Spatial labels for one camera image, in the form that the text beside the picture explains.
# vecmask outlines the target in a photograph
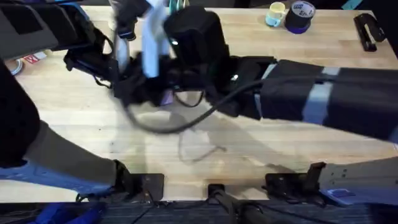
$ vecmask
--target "black wire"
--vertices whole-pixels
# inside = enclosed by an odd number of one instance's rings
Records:
[[[190,105],[190,104],[184,102],[183,100],[181,100],[181,98],[180,98],[175,92],[173,92],[173,94],[174,94],[174,99],[175,99],[175,101],[177,101],[177,102],[180,103],[182,106],[187,107],[187,108],[194,108],[194,107],[198,106],[198,105],[201,103],[201,101],[203,100],[203,97],[205,96],[205,92],[202,91],[202,92],[200,93],[200,96],[199,96],[198,101],[197,101],[195,104]]]
[[[139,216],[137,216],[132,222],[131,224],[135,224],[137,223],[145,214],[147,214],[149,211],[151,211],[153,208],[155,208],[155,206],[151,206],[149,207],[147,210],[143,211]]]
[[[174,133],[180,133],[188,128],[191,128],[192,126],[198,124],[199,122],[203,121],[204,119],[206,119],[207,117],[209,117],[214,111],[216,111],[221,105],[227,103],[229,100],[231,100],[233,97],[235,97],[237,94],[241,93],[242,91],[245,91],[249,88],[253,88],[257,85],[260,85],[261,83],[263,83],[263,80],[256,80],[254,82],[248,83],[246,85],[243,85],[237,89],[235,89],[234,91],[232,91],[230,94],[226,95],[224,98],[222,98],[220,101],[218,101],[217,103],[214,104],[214,106],[212,108],[210,108],[208,111],[204,112],[202,115],[200,115],[199,117],[195,118],[194,120],[183,124],[181,126],[178,127],[172,127],[172,128],[155,128],[152,126],[148,126],[146,124],[142,124],[140,123],[136,117],[134,116],[134,113],[130,112],[129,108],[128,108],[128,100],[124,99],[122,100],[123,103],[123,109],[124,112],[126,113],[126,116],[129,118],[130,122],[145,130],[148,132],[152,132],[152,133],[156,133],[156,134],[174,134]]]

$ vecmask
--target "tape roll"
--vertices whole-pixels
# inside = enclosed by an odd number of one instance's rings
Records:
[[[315,6],[306,1],[295,1],[286,15],[285,27],[294,34],[302,34],[311,26]]]

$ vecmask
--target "light wood tabletop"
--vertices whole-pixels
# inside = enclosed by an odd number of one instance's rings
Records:
[[[110,7],[84,7],[95,26],[111,37]],[[218,13],[226,42],[233,55],[265,55],[336,67],[398,69],[388,42],[379,50],[362,49],[353,17],[359,11],[318,10],[311,28],[294,35],[283,27],[264,23],[266,9],[209,9]],[[141,46],[141,21],[131,50]],[[130,172],[163,173],[164,199],[206,198],[209,183],[227,185],[239,198],[263,199],[260,190],[267,173],[306,172],[309,165],[324,161],[336,164],[371,161],[398,156],[394,145],[375,139],[305,123],[261,122],[229,118],[215,113],[180,134],[159,136],[132,127],[119,102],[98,86],[93,77],[68,72],[56,52],[34,65],[27,65],[18,81],[39,109],[41,118],[61,136],[81,147],[123,162]],[[188,94],[195,100],[196,94]],[[152,125],[178,125],[209,108],[177,104],[165,108],[143,105],[134,108],[139,119]],[[1,202],[72,201],[71,190],[21,182],[2,181]]]

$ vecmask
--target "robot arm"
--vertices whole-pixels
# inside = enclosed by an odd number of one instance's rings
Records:
[[[6,21],[1,28],[12,31],[2,32],[1,35],[5,35],[4,38],[2,36],[3,40],[12,38],[26,43],[22,40],[33,38],[31,35],[37,32],[51,32],[51,37],[44,39],[46,41],[41,45],[21,44],[18,52],[3,46],[0,51],[3,58],[14,58],[46,48],[69,49],[64,58],[67,68],[76,68],[110,81],[115,97],[120,98],[126,107],[146,101],[160,106],[170,90],[204,90],[206,100],[214,106],[208,115],[218,110],[233,117],[304,121],[398,142],[398,106],[393,99],[397,91],[394,87],[398,82],[398,71],[329,68],[288,60],[278,61],[273,57],[231,56],[218,16],[201,7],[191,6],[172,14],[164,23],[164,31],[177,58],[161,57],[158,61],[159,76],[147,78],[142,72],[140,54],[135,58],[127,58],[126,69],[119,71],[118,61],[112,55],[103,54],[104,43],[108,41],[111,44],[111,41],[95,29],[75,6],[59,4],[51,7],[27,7],[1,4],[0,7],[6,8],[0,12]],[[6,16],[7,10],[23,11],[23,15],[37,21],[36,25],[40,29],[24,30],[25,26],[16,24],[10,15]],[[59,15],[57,22],[66,25],[66,31],[58,29],[49,19],[48,15],[54,11],[61,12],[56,13]],[[138,11],[137,16],[142,14],[142,11]],[[123,36],[129,32],[119,33],[131,26],[131,17],[127,17],[126,21],[118,25],[119,36],[125,37],[116,38],[118,41],[133,39],[131,35]],[[9,108],[29,113],[29,120],[25,123],[21,123],[15,116],[2,121],[2,131],[5,130],[2,133],[8,133],[7,128],[18,127],[16,124],[28,124],[28,128],[17,129],[14,141],[1,142],[7,143],[7,147],[2,146],[1,149],[12,152],[10,156],[1,158],[1,175],[5,179],[64,187],[83,195],[102,196],[113,192],[128,192],[136,196],[143,193],[145,175],[155,175],[158,180],[163,178],[157,174],[132,176],[120,162],[96,157],[57,136],[39,120],[33,103],[4,66],[0,77],[5,80],[1,82],[2,85],[8,87],[0,88],[0,91],[4,90],[2,96],[20,102],[19,109],[18,106],[10,107],[8,101],[3,103],[4,110],[1,111],[7,114],[1,117],[5,119],[10,114],[17,114],[8,112]],[[160,133],[183,130],[144,128]],[[20,145],[17,150],[12,144],[15,139],[23,139],[18,142]],[[75,153],[73,158],[79,158],[76,163],[56,162],[54,158],[62,160],[60,155],[64,155],[66,149]],[[98,170],[95,169],[98,164],[107,167],[107,172],[104,172],[106,175],[98,176]],[[84,172],[80,172],[82,166],[86,167]]]

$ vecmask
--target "mug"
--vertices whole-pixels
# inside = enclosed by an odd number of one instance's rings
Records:
[[[274,2],[269,7],[267,16],[266,16],[266,23],[269,26],[277,27],[279,26],[280,22],[282,21],[285,15],[285,4],[281,2]]]

